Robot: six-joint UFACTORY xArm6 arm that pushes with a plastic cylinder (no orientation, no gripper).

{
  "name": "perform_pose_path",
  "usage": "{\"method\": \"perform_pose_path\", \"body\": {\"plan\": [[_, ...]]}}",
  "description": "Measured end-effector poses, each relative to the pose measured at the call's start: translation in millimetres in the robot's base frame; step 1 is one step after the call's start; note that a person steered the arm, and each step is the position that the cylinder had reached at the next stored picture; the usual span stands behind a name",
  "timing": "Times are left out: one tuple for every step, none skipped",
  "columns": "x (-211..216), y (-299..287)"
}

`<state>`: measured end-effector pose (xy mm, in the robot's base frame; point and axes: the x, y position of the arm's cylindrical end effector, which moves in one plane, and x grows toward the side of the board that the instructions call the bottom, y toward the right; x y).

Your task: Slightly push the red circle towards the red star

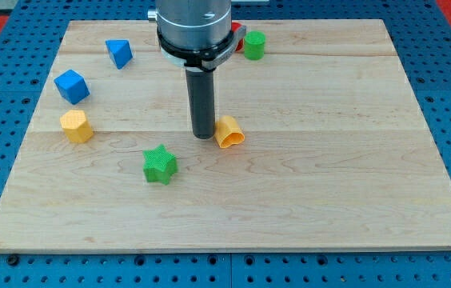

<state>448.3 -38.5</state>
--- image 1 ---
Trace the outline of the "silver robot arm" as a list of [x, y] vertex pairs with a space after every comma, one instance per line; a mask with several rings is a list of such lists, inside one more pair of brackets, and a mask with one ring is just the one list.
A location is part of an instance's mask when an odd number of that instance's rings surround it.
[[156, 0], [158, 34], [184, 50], [203, 50], [231, 31], [230, 0]]

